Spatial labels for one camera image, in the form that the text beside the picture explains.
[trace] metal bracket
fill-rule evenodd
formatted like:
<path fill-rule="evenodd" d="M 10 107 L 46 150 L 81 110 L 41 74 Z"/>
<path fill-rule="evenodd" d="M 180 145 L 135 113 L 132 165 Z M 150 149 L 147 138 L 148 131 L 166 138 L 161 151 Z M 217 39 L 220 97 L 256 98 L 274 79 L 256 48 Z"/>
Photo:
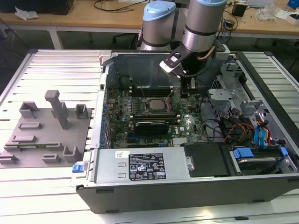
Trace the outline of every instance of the metal bracket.
<path fill-rule="evenodd" d="M 256 111 L 257 107 L 263 105 L 261 100 L 244 100 L 240 104 L 243 115 L 251 115 Z"/>
<path fill-rule="evenodd" d="M 210 89 L 209 94 L 213 100 L 230 100 L 238 98 L 238 94 L 235 90 Z"/>

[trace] blue clip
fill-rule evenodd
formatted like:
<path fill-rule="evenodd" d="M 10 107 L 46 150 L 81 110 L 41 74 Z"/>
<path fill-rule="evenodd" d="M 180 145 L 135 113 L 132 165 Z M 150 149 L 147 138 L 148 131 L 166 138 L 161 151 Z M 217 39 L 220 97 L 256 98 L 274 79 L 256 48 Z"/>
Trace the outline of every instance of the blue clip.
<path fill-rule="evenodd" d="M 83 164 L 75 164 L 71 170 L 73 173 L 83 173 L 84 172 L 84 165 Z"/>
<path fill-rule="evenodd" d="M 254 143 L 256 143 L 256 144 L 258 143 L 258 134 L 259 134 L 259 132 L 260 132 L 259 128 L 260 128 L 260 126 L 257 125 L 257 126 L 256 126 L 256 131 L 255 131 L 255 133 L 254 133 Z"/>
<path fill-rule="evenodd" d="M 233 151 L 236 159 L 243 157 L 254 157 L 250 148 L 237 148 Z"/>
<path fill-rule="evenodd" d="M 284 155 L 284 156 L 287 156 L 287 155 L 288 155 L 288 151 L 286 150 L 285 147 L 281 147 L 281 148 L 280 148 L 280 151 L 281 151 L 282 155 Z"/>
<path fill-rule="evenodd" d="M 267 148 L 267 146 L 265 146 L 265 144 L 264 144 L 265 136 L 266 136 L 266 130 L 262 129 L 259 145 L 262 146 L 263 148 Z"/>

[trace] wooden desk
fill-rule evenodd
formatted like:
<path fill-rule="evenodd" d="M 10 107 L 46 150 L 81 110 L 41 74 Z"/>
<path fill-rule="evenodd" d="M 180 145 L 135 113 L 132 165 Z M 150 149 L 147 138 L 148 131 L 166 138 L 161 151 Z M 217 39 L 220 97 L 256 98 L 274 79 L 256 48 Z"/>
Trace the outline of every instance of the wooden desk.
<path fill-rule="evenodd" d="M 277 7 L 286 10 L 288 0 L 276 0 Z M 224 17 L 235 21 L 235 19 L 224 12 Z M 239 25 L 232 36 L 239 37 L 261 37 L 278 39 L 296 39 L 299 37 L 299 26 L 292 25 L 285 20 L 276 18 L 274 21 L 259 21 L 256 18 L 256 9 L 249 8 L 243 17 L 237 17 Z"/>
<path fill-rule="evenodd" d="M 55 49 L 63 49 L 57 31 L 139 32 L 142 25 L 144 3 L 133 6 L 134 11 L 109 13 L 96 9 L 93 6 L 94 2 L 95 0 L 74 0 L 67 15 L 38 14 L 38 19 L 24 21 L 13 13 L 0 13 L 0 18 L 12 29 L 47 30 Z M 130 4 L 113 0 L 105 1 L 102 7 L 116 9 Z M 0 23 L 0 31 L 6 28 L 4 24 Z"/>
<path fill-rule="evenodd" d="M 13 29 L 47 30 L 53 41 L 55 49 L 62 49 L 57 31 L 85 31 L 85 32 L 116 32 L 138 33 L 142 25 L 144 3 L 133 6 L 134 11 L 124 13 L 109 13 L 93 7 L 95 0 L 74 0 L 68 15 L 39 14 L 38 19 L 24 21 L 14 14 L 0 13 L 0 18 Z M 105 1 L 102 5 L 106 9 L 115 9 L 130 5 L 117 0 Z M 281 9 L 287 9 L 287 0 L 277 0 Z M 259 21 L 256 9 L 247 9 L 243 17 L 238 17 L 239 25 L 231 34 L 236 37 L 256 38 L 299 38 L 299 26 L 291 25 L 285 20 L 277 18 L 275 21 Z M 224 17 L 234 20 L 228 13 Z"/>

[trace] chip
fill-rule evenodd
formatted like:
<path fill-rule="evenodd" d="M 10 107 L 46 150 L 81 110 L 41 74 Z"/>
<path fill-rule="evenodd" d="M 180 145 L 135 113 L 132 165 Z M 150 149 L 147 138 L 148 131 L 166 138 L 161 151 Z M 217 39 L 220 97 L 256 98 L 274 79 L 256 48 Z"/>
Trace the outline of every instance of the chip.
<path fill-rule="evenodd" d="M 149 100 L 149 109 L 152 111 L 166 111 L 166 106 L 163 100 Z"/>

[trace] blue latch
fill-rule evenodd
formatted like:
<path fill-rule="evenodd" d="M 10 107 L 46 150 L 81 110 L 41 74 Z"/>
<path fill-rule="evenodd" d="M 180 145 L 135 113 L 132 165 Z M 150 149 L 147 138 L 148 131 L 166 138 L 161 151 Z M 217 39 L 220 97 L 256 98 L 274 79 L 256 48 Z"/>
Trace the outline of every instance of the blue latch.
<path fill-rule="evenodd" d="M 243 157 L 254 157 L 250 148 L 237 148 L 233 151 L 236 159 Z"/>
<path fill-rule="evenodd" d="M 281 151 L 282 155 L 284 155 L 284 156 L 288 155 L 288 151 L 286 150 L 285 147 L 281 147 L 280 151 Z"/>
<path fill-rule="evenodd" d="M 71 170 L 73 173 L 83 173 L 84 172 L 84 165 L 83 164 L 75 164 Z"/>

